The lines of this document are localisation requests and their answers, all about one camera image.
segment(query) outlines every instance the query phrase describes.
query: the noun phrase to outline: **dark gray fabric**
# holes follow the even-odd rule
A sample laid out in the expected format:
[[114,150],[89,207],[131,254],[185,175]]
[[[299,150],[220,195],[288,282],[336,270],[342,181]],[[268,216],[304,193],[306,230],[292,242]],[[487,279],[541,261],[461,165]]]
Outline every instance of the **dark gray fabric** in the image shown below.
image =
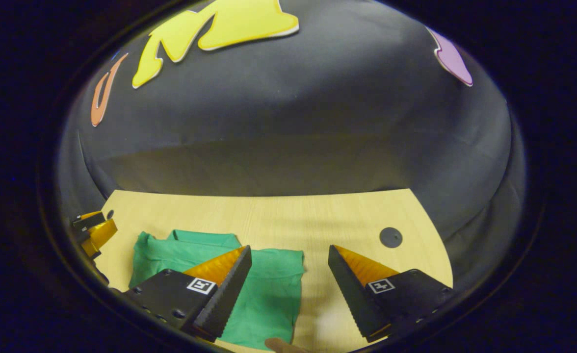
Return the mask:
[[[160,48],[160,74],[138,89],[131,78],[156,26],[123,47],[71,110],[62,149],[77,148],[77,134],[84,158],[67,154],[73,161],[60,175],[87,167],[100,195],[89,182],[78,187],[91,188],[82,197],[95,203],[116,188],[223,196],[411,188],[446,242],[455,280],[472,283],[508,246],[520,211],[503,210],[518,201],[505,183],[524,181],[504,176],[514,152],[499,89],[463,50],[474,85],[459,82],[422,24],[378,2],[280,3],[299,18],[298,33],[204,52],[196,43],[208,23],[181,62]],[[125,53],[93,127],[94,87]],[[69,193],[77,181],[65,183]],[[487,266],[475,265],[486,256]]]
[[[78,107],[75,103],[71,111],[76,109]],[[62,131],[55,171],[62,217],[69,220],[80,214],[100,210],[105,203],[84,161],[78,123],[78,119],[68,119]]]
[[520,222],[526,196],[526,156],[513,121],[511,154],[496,194],[469,223],[443,237],[455,288],[469,290],[506,256]]

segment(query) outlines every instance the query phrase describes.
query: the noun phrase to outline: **yellow foam letter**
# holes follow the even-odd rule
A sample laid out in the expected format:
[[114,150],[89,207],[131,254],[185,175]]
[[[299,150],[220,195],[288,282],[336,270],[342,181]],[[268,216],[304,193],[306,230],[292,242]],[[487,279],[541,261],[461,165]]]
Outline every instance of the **yellow foam letter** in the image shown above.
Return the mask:
[[137,89],[160,73],[163,63],[157,57],[160,43],[172,62],[180,62],[212,16],[212,26],[199,39],[202,50],[286,36],[299,29],[297,17],[282,12],[279,0],[215,0],[199,13],[179,13],[149,33],[131,85]]

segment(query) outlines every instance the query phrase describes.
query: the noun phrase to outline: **wooden table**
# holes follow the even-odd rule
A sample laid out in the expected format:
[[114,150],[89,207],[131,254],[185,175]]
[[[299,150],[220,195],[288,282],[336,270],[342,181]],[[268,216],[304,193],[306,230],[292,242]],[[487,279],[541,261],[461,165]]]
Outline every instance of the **wooden table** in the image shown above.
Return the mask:
[[[173,229],[233,233],[253,250],[304,251],[302,304],[293,344],[313,352],[346,352],[367,346],[327,265],[336,244],[397,271],[417,268],[452,286],[443,242],[408,189],[361,194],[290,197],[209,197],[116,190],[103,206],[114,210],[118,232],[97,257],[110,285],[129,287],[133,246],[141,231],[165,239]],[[398,229],[398,248],[380,243],[380,231]],[[263,352],[217,340],[237,353]]]

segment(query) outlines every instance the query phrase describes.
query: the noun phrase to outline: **screw hole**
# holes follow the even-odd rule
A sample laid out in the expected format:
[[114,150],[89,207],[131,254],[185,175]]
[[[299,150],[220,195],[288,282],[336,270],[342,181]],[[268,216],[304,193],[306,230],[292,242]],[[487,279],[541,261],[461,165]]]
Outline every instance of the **screw hole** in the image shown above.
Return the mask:
[[402,243],[402,234],[396,228],[384,228],[380,231],[380,243],[387,248],[397,248]]
[[183,319],[186,317],[186,314],[183,311],[176,309],[173,310],[173,316],[176,317],[177,319]]

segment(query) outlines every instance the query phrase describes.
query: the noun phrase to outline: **green t-shirt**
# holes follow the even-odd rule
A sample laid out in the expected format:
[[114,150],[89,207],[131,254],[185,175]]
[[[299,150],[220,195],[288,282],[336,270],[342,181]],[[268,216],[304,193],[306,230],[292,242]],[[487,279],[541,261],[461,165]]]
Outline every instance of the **green t-shirt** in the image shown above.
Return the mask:
[[[240,247],[234,234],[173,230],[157,240],[142,232],[134,246],[130,288],[161,270],[185,271]],[[290,342],[302,298],[303,263],[303,251],[252,250],[251,269],[220,339],[266,350],[265,339]]]

